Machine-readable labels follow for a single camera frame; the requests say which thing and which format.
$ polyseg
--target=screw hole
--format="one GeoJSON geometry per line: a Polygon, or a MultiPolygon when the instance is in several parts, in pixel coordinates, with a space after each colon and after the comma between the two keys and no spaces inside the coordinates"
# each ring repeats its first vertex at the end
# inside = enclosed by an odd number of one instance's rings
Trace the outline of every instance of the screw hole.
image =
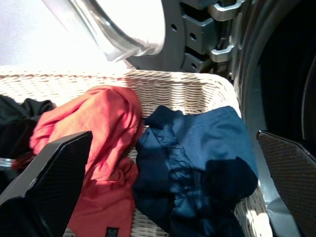
{"type": "Polygon", "coordinates": [[[178,28],[174,24],[172,24],[171,27],[172,27],[173,31],[177,31],[178,30],[178,28]]]}
{"type": "Polygon", "coordinates": [[[197,36],[193,33],[190,34],[192,40],[197,40],[197,36]]]}

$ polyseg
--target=white wicker basket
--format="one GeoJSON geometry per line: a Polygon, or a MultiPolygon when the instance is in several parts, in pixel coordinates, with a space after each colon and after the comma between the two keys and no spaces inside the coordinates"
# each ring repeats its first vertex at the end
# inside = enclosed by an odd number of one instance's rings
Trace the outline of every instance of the white wicker basket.
{"type": "MultiPolygon", "coordinates": [[[[89,88],[97,85],[117,85],[132,88],[142,103],[144,117],[158,105],[185,114],[206,112],[230,105],[238,112],[239,106],[233,86],[224,78],[209,74],[187,74],[155,71],[126,70],[120,74],[0,71],[0,94],[17,102],[26,98],[51,100],[60,106],[89,88]]],[[[135,160],[136,151],[130,153],[135,160]]],[[[271,237],[272,231],[260,187],[235,209],[235,215],[246,237],[271,237]]],[[[146,216],[135,211],[133,237],[168,236],[146,216]]]]}

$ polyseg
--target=red shirt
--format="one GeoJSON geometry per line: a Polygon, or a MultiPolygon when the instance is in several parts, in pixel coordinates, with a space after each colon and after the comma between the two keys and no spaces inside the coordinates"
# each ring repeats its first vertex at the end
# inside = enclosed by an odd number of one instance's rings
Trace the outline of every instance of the red shirt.
{"type": "Polygon", "coordinates": [[[107,229],[118,230],[118,237],[130,236],[135,209],[132,185],[138,172],[124,155],[143,132],[136,93],[124,87],[92,88],[44,113],[30,146],[37,155],[47,143],[82,131],[92,131],[93,140],[68,228],[78,237],[105,237],[107,229]]]}

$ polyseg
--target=fabric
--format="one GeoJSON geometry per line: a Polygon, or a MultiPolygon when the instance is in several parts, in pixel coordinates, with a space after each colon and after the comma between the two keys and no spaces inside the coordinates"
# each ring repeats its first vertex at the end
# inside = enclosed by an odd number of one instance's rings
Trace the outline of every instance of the fabric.
{"type": "Polygon", "coordinates": [[[53,104],[49,100],[39,102],[26,99],[22,104],[18,104],[10,97],[0,95],[0,124],[20,119],[38,121],[41,114],[52,109],[53,104]]]}
{"type": "Polygon", "coordinates": [[[233,209],[257,187],[246,127],[232,107],[186,115],[160,106],[136,149],[136,207],[171,237],[242,237],[233,209]]]}
{"type": "Polygon", "coordinates": [[[16,159],[30,152],[30,137],[36,124],[26,118],[0,124],[0,157],[16,159]]]}
{"type": "Polygon", "coordinates": [[[88,130],[93,140],[82,192],[68,227],[78,237],[104,237],[107,228],[118,228],[118,237],[127,237],[135,208],[132,185],[137,167],[125,153],[143,132],[136,93],[123,87],[94,87],[43,114],[30,144],[38,154],[51,141],[88,130]]]}

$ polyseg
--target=blue clothing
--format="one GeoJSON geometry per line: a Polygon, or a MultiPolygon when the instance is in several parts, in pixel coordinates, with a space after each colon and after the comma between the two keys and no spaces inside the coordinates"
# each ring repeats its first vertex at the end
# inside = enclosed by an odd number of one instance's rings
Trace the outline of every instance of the blue clothing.
{"type": "Polygon", "coordinates": [[[257,187],[247,129],[232,107],[183,115],[160,106],[136,149],[136,207],[171,237],[242,237],[232,210],[257,187]]]}

